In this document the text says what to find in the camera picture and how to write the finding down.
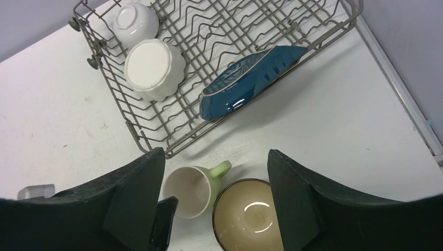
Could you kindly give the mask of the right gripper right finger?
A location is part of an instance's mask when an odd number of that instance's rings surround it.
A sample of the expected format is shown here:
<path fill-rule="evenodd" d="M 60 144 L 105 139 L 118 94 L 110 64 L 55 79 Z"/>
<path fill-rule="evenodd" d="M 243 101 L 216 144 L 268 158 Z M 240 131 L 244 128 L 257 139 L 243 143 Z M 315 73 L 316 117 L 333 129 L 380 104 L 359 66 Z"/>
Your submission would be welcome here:
<path fill-rule="evenodd" d="M 279 150 L 269 151 L 267 172 L 284 250 L 442 250 L 442 195 L 373 196 Z"/>

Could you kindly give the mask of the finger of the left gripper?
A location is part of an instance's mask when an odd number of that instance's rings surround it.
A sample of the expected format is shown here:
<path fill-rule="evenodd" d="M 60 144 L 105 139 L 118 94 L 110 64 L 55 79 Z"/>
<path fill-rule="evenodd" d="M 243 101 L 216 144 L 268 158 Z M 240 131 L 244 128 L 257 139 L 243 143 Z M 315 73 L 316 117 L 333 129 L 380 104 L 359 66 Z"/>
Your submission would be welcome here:
<path fill-rule="evenodd" d="M 179 200 L 174 196 L 157 203 L 148 250 L 166 251 L 168 249 L 178 203 Z"/>

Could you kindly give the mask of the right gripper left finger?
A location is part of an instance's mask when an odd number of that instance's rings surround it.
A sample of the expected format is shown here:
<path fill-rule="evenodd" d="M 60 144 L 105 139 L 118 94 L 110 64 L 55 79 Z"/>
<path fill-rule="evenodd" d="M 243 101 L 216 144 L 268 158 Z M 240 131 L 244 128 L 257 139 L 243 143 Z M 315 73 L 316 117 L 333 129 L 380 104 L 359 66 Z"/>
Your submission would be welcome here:
<path fill-rule="evenodd" d="M 52 197 L 1 200 L 1 250 L 165 250 L 160 147 Z"/>

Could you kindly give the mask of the green mug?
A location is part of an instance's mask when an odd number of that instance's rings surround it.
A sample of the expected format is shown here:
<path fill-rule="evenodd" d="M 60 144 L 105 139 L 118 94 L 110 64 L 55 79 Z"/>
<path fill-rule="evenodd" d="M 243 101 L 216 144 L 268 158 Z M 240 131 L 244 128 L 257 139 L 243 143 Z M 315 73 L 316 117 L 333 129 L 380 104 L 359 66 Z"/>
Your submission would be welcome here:
<path fill-rule="evenodd" d="M 163 183 L 163 197 L 176 197 L 176 215 L 193 219 L 210 209 L 221 192 L 221 179 L 230 171 L 230 161 L 223 161 L 212 169 L 185 166 L 174 170 Z"/>

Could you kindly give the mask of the white scalloped black-rimmed dish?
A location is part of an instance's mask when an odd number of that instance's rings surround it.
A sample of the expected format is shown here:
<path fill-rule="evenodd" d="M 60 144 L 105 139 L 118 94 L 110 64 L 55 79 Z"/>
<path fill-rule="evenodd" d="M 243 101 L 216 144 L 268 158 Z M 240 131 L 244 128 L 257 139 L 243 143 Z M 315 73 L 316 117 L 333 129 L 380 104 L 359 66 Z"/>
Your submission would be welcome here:
<path fill-rule="evenodd" d="M 130 50 L 124 76 L 145 101 L 161 102 L 177 91 L 185 67 L 180 49 L 159 39 L 147 39 Z"/>

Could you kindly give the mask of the blue leaf-shaped plate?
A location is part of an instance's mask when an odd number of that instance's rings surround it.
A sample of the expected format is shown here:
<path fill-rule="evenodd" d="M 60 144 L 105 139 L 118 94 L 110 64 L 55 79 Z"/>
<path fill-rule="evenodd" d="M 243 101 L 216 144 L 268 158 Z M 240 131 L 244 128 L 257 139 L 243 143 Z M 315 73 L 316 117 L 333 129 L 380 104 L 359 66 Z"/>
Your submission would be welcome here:
<path fill-rule="evenodd" d="M 200 117 L 216 120 L 240 109 L 298 62 L 307 50 L 275 45 L 239 59 L 202 90 Z"/>

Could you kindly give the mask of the plain white bowl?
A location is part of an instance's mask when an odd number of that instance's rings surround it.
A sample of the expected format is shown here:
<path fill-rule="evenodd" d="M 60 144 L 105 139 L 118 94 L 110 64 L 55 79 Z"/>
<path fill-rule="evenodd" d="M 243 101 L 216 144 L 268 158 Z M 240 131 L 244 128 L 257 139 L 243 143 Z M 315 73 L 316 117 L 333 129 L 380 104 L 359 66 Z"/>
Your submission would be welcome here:
<path fill-rule="evenodd" d="M 138 43 L 153 39 L 159 30 L 159 17 L 156 12 L 141 3 L 131 3 L 121 7 L 112 24 L 116 38 L 127 49 Z"/>

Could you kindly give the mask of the brown black-rimmed bowl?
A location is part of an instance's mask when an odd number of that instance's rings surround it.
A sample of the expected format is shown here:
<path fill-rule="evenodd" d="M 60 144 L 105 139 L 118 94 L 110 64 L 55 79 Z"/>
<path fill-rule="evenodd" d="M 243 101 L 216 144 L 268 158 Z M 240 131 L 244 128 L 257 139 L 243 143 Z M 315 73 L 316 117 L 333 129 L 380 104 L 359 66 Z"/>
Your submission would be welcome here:
<path fill-rule="evenodd" d="M 249 178 L 228 185 L 216 200 L 212 225 L 222 250 L 284 250 L 267 181 Z"/>

